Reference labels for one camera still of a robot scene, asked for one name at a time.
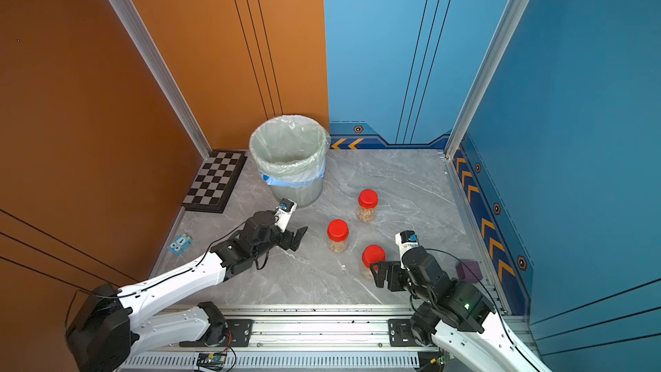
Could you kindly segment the red lid of front jar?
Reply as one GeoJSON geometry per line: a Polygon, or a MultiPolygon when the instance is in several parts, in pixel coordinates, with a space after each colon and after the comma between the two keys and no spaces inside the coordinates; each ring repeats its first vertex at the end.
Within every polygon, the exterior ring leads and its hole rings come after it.
{"type": "Polygon", "coordinates": [[[385,260],[386,254],[384,249],[377,245],[367,246],[361,255],[361,261],[367,269],[370,269],[373,263],[376,264],[385,260]]]}

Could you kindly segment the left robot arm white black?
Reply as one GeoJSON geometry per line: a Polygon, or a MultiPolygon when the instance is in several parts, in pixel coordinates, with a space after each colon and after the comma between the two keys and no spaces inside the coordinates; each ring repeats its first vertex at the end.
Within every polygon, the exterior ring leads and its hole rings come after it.
{"type": "Polygon", "coordinates": [[[214,303],[202,302],[170,314],[164,311],[246,270],[261,270],[258,260],[268,258],[274,248],[297,251],[307,229],[288,230],[296,208],[294,201],[284,199],[274,210],[254,213],[185,265],[122,288],[107,283],[94,289],[65,330],[78,369],[114,371],[131,356],[170,344],[230,344],[229,325],[214,303]]]}

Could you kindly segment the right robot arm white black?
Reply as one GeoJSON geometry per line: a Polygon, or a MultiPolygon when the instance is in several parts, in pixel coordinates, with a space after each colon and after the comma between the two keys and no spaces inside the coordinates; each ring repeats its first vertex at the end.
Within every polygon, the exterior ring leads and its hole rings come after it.
{"type": "Polygon", "coordinates": [[[399,261],[372,263],[378,288],[406,291],[422,304],[411,317],[416,341],[449,351],[473,371],[549,371],[516,336],[490,296],[449,277],[428,250],[418,246],[399,261]]]}

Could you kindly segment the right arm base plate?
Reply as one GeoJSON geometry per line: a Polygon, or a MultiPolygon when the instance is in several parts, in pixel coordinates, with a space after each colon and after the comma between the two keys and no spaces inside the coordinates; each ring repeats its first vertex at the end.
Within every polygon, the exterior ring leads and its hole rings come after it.
{"type": "Polygon", "coordinates": [[[444,322],[433,318],[432,320],[411,320],[410,318],[394,318],[387,321],[390,346],[395,348],[417,348],[420,351],[437,351],[438,346],[433,344],[431,337],[436,332],[446,332],[447,335],[456,333],[456,330],[444,322]],[[417,340],[413,327],[420,327],[421,332],[428,334],[429,341],[425,344],[417,340]]]}

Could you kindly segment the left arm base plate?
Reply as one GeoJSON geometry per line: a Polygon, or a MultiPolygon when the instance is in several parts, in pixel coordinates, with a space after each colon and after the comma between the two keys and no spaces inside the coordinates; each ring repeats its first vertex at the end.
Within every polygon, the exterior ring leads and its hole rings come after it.
{"type": "Polygon", "coordinates": [[[251,319],[226,320],[223,325],[213,324],[196,341],[182,341],[180,347],[246,348],[250,344],[254,321],[251,319]]]}

